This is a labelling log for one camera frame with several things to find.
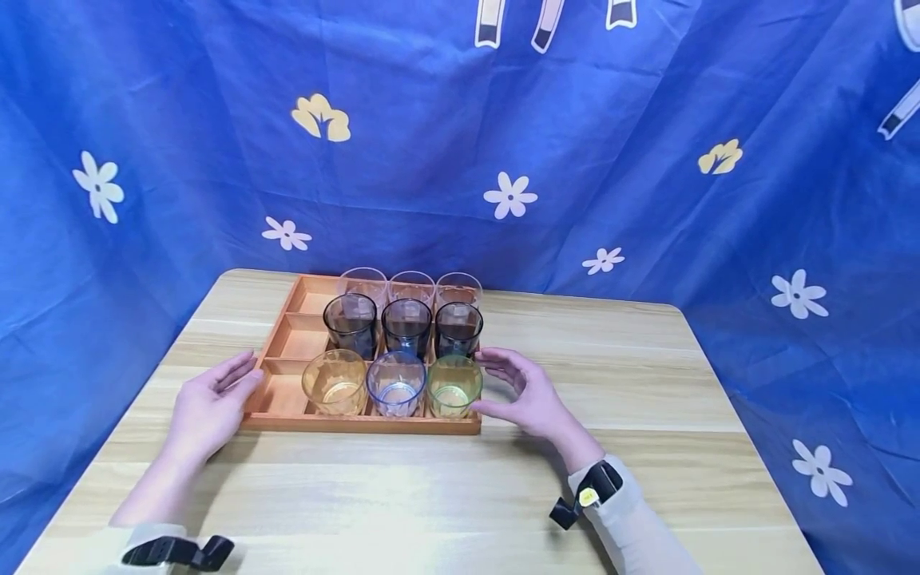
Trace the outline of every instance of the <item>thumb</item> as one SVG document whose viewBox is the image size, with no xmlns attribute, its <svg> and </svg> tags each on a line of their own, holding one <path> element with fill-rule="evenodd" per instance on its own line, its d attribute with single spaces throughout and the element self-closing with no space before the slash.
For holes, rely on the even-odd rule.
<svg viewBox="0 0 920 575">
<path fill-rule="evenodd" d="M 252 395 L 252 392 L 256 391 L 256 388 L 262 383 L 263 375 L 264 372 L 260 369 L 249 372 L 224 391 L 224 397 L 233 399 L 242 406 Z"/>
<path fill-rule="evenodd" d="M 498 403 L 495 401 L 488 401 L 487 399 L 478 399 L 474 401 L 470 406 L 470 409 L 481 413 L 482 415 L 488 415 L 491 418 L 497 420 L 510 421 L 511 423 L 517 423 L 517 418 L 514 404 L 513 403 Z"/>
</svg>

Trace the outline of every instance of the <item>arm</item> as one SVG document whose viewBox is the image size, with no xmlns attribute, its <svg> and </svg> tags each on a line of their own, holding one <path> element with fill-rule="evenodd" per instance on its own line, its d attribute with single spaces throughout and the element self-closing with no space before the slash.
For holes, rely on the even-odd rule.
<svg viewBox="0 0 920 575">
<path fill-rule="evenodd" d="M 478 401 L 473 409 L 510 421 L 556 447 L 574 491 L 594 464 L 606 459 L 623 478 L 623 488 L 598 509 L 585 511 L 620 575 L 696 575 L 690 554 L 642 498 L 642 490 L 618 458 L 603 447 L 559 399 L 546 372 L 516 351 L 486 348 L 477 360 L 489 374 L 517 392 L 510 404 Z"/>
<path fill-rule="evenodd" d="M 169 565 L 132 567 L 121 558 L 132 548 L 162 536 L 185 537 L 183 514 L 207 460 L 233 437 L 243 406 L 259 386 L 252 352 L 241 353 L 190 379 L 179 390 L 167 440 L 109 527 L 94 534 L 74 573 L 121 575 L 170 572 Z"/>
</svg>

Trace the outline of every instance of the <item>clear glass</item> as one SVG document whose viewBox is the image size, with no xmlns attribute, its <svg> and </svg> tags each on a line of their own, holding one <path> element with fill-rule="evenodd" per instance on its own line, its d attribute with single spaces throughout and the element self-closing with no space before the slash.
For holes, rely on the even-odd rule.
<svg viewBox="0 0 920 575">
<path fill-rule="evenodd" d="M 473 360 L 445 355 L 428 370 L 428 406 L 436 418 L 464 418 L 482 393 L 482 373 Z"/>
<path fill-rule="evenodd" d="M 472 358 L 482 326 L 482 314 L 470 304 L 451 302 L 441 306 L 434 320 L 434 356 L 463 355 Z"/>
<path fill-rule="evenodd" d="M 435 286 L 436 304 L 441 307 L 451 302 L 464 302 L 479 307 L 482 301 L 482 284 L 462 271 L 452 271 L 441 276 Z"/>
<path fill-rule="evenodd" d="M 350 350 L 330 350 L 304 370 L 301 385 L 316 411 L 327 415 L 358 415 L 367 403 L 367 365 Z"/>
<path fill-rule="evenodd" d="M 332 347 L 351 350 L 367 361 L 377 350 L 377 306 L 361 293 L 346 293 L 328 303 L 323 322 Z"/>
<path fill-rule="evenodd" d="M 339 276 L 336 293 L 361 293 L 377 305 L 377 311 L 386 307 L 386 276 L 376 268 L 352 268 Z"/>
<path fill-rule="evenodd" d="M 411 417 L 424 387 L 425 364 L 411 353 L 387 353 L 367 370 L 367 391 L 377 413 L 385 417 Z"/>
<path fill-rule="evenodd" d="M 425 361 L 431 339 L 431 310 L 423 302 L 401 299 L 391 302 L 381 320 L 388 351 L 405 351 Z"/>
<path fill-rule="evenodd" d="M 423 302 L 428 307 L 434 305 L 434 280 L 421 271 L 401 271 L 386 286 L 386 294 L 391 302 L 411 298 Z"/>
</svg>

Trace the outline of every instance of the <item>blue cloth backdrop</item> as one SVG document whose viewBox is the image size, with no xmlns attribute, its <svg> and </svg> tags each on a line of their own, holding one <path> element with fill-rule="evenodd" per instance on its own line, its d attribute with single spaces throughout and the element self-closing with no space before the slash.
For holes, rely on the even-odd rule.
<svg viewBox="0 0 920 575">
<path fill-rule="evenodd" d="M 920 571 L 918 0 L 0 6 L 0 572 L 218 275 L 689 318 L 828 573 Z"/>
</svg>

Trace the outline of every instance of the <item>wrist tracker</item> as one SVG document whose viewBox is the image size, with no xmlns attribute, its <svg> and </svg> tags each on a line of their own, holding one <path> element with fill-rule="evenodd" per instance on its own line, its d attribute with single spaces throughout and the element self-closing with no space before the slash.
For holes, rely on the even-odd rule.
<svg viewBox="0 0 920 575">
<path fill-rule="evenodd" d="M 164 536 L 128 551 L 121 558 L 121 564 L 153 567 L 161 563 L 173 563 L 205 573 L 214 573 L 224 566 L 234 546 L 233 541 L 219 535 L 211 537 L 204 549 L 188 539 Z"/>
<path fill-rule="evenodd" d="M 623 488 L 623 478 L 609 463 L 603 459 L 588 470 L 575 490 L 575 502 L 566 503 L 561 497 L 549 512 L 549 518 L 566 531 L 578 521 L 581 512 L 587 507 L 600 507 Z"/>
</svg>

